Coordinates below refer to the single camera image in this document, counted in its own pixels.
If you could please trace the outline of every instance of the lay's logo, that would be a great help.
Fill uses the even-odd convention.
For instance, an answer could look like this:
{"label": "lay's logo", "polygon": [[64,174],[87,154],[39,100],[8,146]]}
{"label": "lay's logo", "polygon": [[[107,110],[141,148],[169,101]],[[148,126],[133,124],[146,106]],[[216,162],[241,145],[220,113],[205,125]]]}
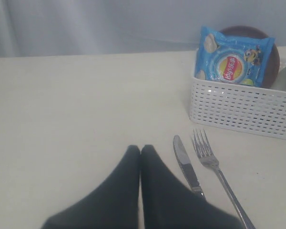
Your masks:
{"label": "lay's logo", "polygon": [[227,56],[219,65],[219,71],[225,80],[235,80],[243,70],[242,63],[234,56]]}

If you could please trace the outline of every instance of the fork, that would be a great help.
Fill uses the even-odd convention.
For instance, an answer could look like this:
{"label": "fork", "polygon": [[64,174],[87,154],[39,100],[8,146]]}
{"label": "fork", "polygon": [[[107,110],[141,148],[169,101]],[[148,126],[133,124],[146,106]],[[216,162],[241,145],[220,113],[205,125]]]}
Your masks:
{"label": "fork", "polygon": [[194,138],[192,139],[194,149],[197,153],[197,156],[201,162],[201,164],[205,167],[212,169],[216,175],[218,176],[221,184],[223,185],[225,191],[227,192],[231,202],[234,205],[235,210],[238,213],[238,216],[241,219],[243,227],[245,229],[255,229],[253,223],[251,222],[250,218],[245,213],[244,209],[240,205],[239,201],[237,200],[235,194],[233,193],[232,189],[230,188],[227,180],[224,177],[224,174],[219,168],[219,161],[214,156],[214,153],[211,149],[209,140],[206,136],[205,131],[201,130],[194,130]]}

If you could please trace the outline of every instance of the cartoon character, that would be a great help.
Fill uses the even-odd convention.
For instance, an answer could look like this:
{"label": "cartoon character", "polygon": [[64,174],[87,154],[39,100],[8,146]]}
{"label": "cartoon character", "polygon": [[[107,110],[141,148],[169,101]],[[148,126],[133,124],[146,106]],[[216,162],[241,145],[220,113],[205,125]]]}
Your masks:
{"label": "cartoon character", "polygon": [[260,65],[262,61],[261,53],[262,51],[258,46],[256,47],[256,50],[248,49],[244,54],[244,60],[254,65]]}

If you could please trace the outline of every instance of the fork handle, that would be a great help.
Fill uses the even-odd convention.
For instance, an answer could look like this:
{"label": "fork handle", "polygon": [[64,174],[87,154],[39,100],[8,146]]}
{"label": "fork handle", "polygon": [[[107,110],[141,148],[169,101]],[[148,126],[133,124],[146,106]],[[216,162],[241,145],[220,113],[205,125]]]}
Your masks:
{"label": "fork handle", "polygon": [[214,172],[216,173],[216,175],[218,176],[221,184],[223,185],[223,187],[225,188],[225,191],[227,192],[231,202],[234,205],[235,210],[238,213],[238,216],[240,217],[242,224],[244,226],[245,229],[255,229],[253,223],[251,222],[250,218],[247,216],[247,214],[245,213],[244,209],[242,208],[242,206],[240,205],[239,201],[237,200],[235,194],[233,193],[232,189],[230,188],[227,180],[224,177],[224,174],[222,173],[222,171],[219,168],[214,169]]}

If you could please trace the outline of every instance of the white basket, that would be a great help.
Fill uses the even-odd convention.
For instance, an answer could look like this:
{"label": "white basket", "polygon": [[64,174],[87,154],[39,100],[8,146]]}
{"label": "white basket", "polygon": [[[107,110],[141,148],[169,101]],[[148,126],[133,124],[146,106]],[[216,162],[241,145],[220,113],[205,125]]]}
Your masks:
{"label": "white basket", "polygon": [[[280,69],[285,66],[283,59]],[[286,92],[193,77],[190,119],[204,125],[286,139]]]}

